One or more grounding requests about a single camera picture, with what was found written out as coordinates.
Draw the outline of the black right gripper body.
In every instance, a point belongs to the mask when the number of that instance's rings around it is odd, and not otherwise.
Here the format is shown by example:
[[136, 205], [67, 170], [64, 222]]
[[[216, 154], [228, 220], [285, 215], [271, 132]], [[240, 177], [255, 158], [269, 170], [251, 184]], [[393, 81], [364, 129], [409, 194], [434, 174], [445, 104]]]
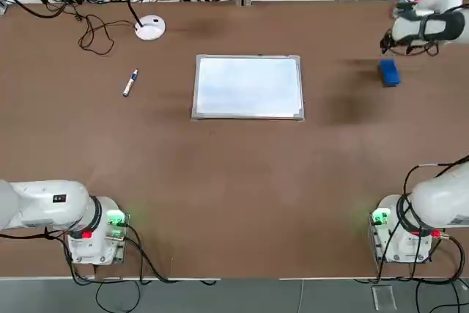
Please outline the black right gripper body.
[[382, 39], [380, 40], [380, 50], [382, 53], [387, 52], [394, 52], [394, 48], [396, 47], [396, 42], [392, 37], [391, 30], [388, 30], [383, 35]]

